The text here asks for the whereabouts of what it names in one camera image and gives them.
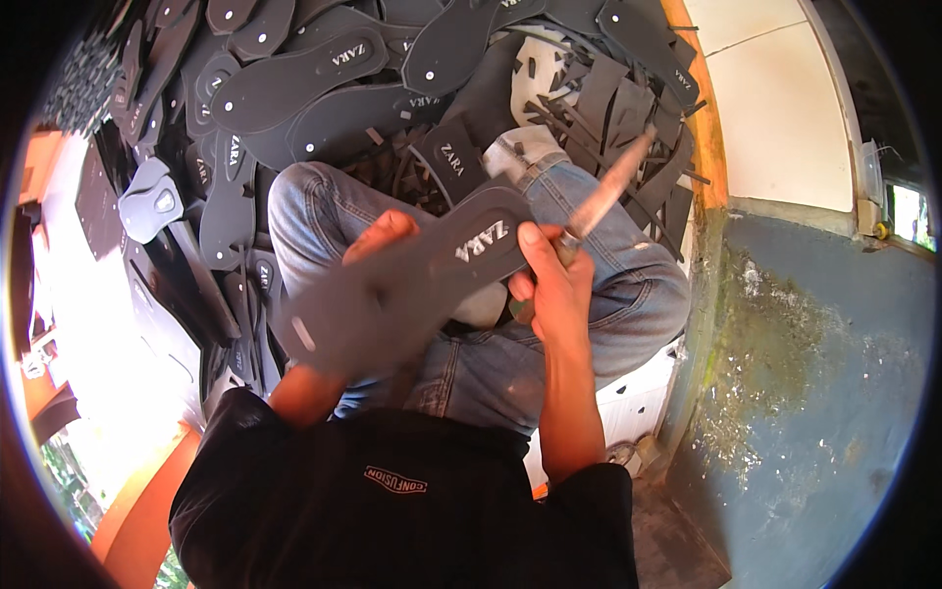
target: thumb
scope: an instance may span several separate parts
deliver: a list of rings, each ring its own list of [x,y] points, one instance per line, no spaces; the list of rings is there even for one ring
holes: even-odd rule
[[[556,250],[535,224],[530,221],[521,223],[517,228],[517,241],[538,279],[546,280],[554,275],[564,275],[560,259],[556,257]]]

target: black t-shirt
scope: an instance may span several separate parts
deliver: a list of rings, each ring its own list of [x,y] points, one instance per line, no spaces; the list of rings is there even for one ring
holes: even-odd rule
[[[637,587],[631,479],[584,468],[532,499],[526,439],[376,409],[293,433],[223,395],[171,507],[200,589]]]

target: man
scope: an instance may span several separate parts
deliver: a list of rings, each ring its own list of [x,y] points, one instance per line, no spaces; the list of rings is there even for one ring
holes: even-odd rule
[[[393,375],[350,383],[306,366],[268,404],[227,392],[171,508],[196,586],[637,586],[631,480],[605,464],[595,390],[677,335],[687,280],[619,206],[562,267],[548,239],[597,182],[545,127],[506,131],[484,162],[545,223],[517,236],[536,280],[509,283],[534,300],[532,325],[439,334],[404,395]],[[313,162],[269,198],[292,294],[436,221]],[[522,463],[537,426],[543,503]]]

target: knife handle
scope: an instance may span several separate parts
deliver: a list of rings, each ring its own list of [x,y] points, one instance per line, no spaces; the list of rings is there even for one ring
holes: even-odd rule
[[[572,237],[569,232],[563,231],[562,235],[550,239],[549,242],[553,244],[553,249],[556,250],[556,257],[560,260],[562,266],[564,268],[572,266],[573,262],[576,261],[576,255],[579,253],[581,241]],[[532,270],[530,271],[530,275],[533,277],[533,283],[536,284],[536,276],[533,274]],[[516,319],[518,323],[530,325],[533,322],[533,318],[536,317],[536,307],[532,299],[527,299],[526,301],[517,301],[514,299],[507,307],[511,310],[513,318]]]

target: blue jeans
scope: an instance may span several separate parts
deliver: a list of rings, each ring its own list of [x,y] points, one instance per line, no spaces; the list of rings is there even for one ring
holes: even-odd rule
[[[538,222],[565,223],[598,185],[582,169],[551,155],[530,166],[518,187]],[[268,223],[288,294],[340,263],[353,241],[385,210],[432,215],[369,188],[328,165],[307,162],[282,172],[271,187]],[[589,337],[600,388],[647,362],[687,321],[687,277],[662,246],[614,206],[584,243],[595,262]],[[404,407],[483,427],[530,435],[544,395],[544,349],[528,325],[511,322],[461,337],[439,333],[425,353]],[[384,406],[388,378],[351,384],[336,417]]]

